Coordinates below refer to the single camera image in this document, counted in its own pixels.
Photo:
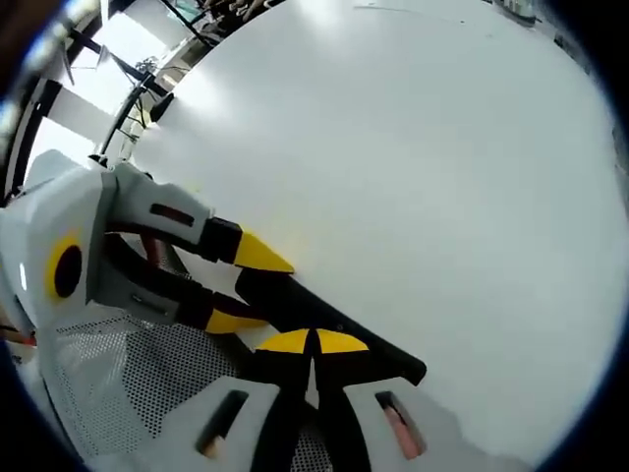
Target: white table surface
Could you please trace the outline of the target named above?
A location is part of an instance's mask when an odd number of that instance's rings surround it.
[[[135,161],[423,359],[421,389],[469,441],[536,465],[623,322],[610,114],[548,37],[486,3],[370,3],[288,0],[243,27],[178,85]],[[187,262],[212,288],[237,275]]]

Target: black circle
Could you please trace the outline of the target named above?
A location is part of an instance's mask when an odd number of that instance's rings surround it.
[[[55,290],[61,298],[75,292],[81,279],[83,257],[79,246],[70,246],[64,251],[55,268]]]

